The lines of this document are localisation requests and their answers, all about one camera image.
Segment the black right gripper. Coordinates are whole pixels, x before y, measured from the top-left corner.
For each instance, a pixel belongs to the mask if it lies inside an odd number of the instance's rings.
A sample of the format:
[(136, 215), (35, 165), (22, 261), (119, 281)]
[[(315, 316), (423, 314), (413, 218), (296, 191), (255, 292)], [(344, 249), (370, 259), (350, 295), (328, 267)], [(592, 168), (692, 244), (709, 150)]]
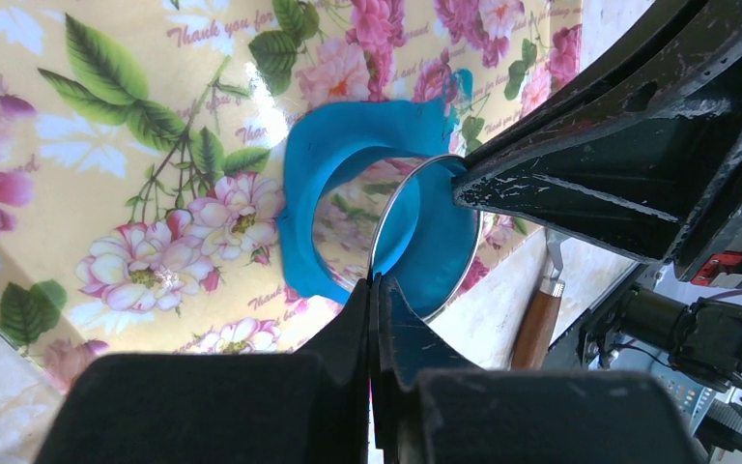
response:
[[(469, 155), (470, 169), (498, 167), (457, 180), (455, 198), (634, 260), (672, 260), (720, 167), (720, 139), (708, 125), (629, 126), (673, 110), (741, 57), (742, 1), (656, 1), (569, 84)], [(724, 167), (727, 181), (673, 271), (696, 286), (742, 289), (742, 131)]]

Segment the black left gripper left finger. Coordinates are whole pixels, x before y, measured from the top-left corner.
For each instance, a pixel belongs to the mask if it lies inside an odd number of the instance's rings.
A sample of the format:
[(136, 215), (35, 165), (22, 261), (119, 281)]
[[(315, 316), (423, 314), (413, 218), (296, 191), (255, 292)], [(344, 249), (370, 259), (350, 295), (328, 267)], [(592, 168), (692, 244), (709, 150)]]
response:
[(114, 354), (78, 377), (40, 463), (363, 463), (369, 284), (297, 351)]

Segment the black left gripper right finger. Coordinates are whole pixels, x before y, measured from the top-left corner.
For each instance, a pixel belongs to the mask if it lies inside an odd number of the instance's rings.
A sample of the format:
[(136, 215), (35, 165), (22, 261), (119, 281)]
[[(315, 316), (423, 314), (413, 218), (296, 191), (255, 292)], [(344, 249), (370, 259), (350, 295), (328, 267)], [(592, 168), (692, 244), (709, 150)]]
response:
[(387, 463), (700, 463), (667, 391), (636, 371), (476, 366), (412, 310), (396, 279), (370, 293), (376, 447)]

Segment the blue dough piece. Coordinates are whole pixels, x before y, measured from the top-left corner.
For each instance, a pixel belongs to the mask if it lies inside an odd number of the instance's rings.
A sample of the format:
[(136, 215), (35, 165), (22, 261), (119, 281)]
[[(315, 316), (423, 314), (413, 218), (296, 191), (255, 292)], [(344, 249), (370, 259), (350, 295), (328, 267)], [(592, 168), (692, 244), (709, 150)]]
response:
[(467, 171), (449, 152), (456, 122), (435, 97), (330, 103), (296, 123), (277, 221), (286, 282), (304, 297), (348, 300), (355, 280), (328, 264), (315, 239), (332, 206), (349, 225), (360, 275), (392, 277), (418, 317), (438, 314), (461, 287), (482, 228), (481, 213), (453, 199), (453, 181)]

